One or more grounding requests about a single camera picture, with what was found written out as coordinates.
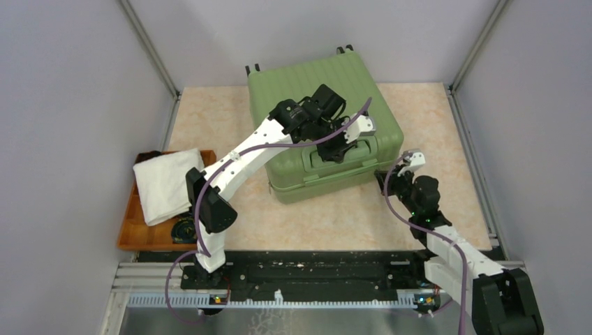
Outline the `green suitcase blue lining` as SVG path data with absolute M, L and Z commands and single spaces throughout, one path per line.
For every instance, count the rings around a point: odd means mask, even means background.
M 372 99 L 368 113 L 376 122 L 376 132 L 360 137 L 342 163 L 322 161 L 315 146 L 285 150 L 266 163 L 275 196 L 284 204 L 372 181 L 376 170 L 388 169 L 399 155 L 404 133 L 351 45 L 339 47 L 337 54 L 328 58 L 252 72 L 247 82 L 255 127 L 279 102 L 312 96 L 322 84 L 346 101 L 346 107 L 336 111 L 340 117 L 353 116 Z

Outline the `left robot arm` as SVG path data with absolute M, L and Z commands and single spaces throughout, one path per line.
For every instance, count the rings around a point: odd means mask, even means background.
M 223 282 L 225 231 L 237 220 L 230 204 L 237 189 L 268 161 L 289 149 L 315 146 L 325 160 L 341 162 L 367 124 L 368 98 L 351 116 L 334 118 L 346 101 L 327 85 L 296 101 L 279 101 L 260 125 L 219 162 L 186 173 L 196 233 L 197 278 L 206 288 Z

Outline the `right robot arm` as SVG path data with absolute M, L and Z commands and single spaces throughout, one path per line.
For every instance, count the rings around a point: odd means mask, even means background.
M 394 196 L 410 212 L 410 231 L 427 250 L 410 267 L 411 282 L 444 289 L 464 306 L 476 334 L 543 334 L 528 274 L 493 261 L 461 237 L 440 209 L 437 179 L 400 169 L 374 174 L 381 195 Z

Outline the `patterned item in tray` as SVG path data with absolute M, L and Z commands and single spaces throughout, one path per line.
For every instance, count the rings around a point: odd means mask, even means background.
M 195 244 L 197 233 L 193 218 L 183 217 L 179 219 L 171 229 L 171 238 L 174 244 Z

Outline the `white fluffy towel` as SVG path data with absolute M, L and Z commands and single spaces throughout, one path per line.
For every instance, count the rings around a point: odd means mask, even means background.
M 204 167 L 197 148 L 171 154 L 161 151 L 138 154 L 133 171 L 147 226 L 158 225 L 190 209 L 186 173 Z

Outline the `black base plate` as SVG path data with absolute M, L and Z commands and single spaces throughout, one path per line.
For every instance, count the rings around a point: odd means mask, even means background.
M 231 302 L 410 303 L 439 308 L 443 294 L 423 277 L 421 252 L 228 251 L 213 274 L 183 269 L 181 288 L 222 290 Z

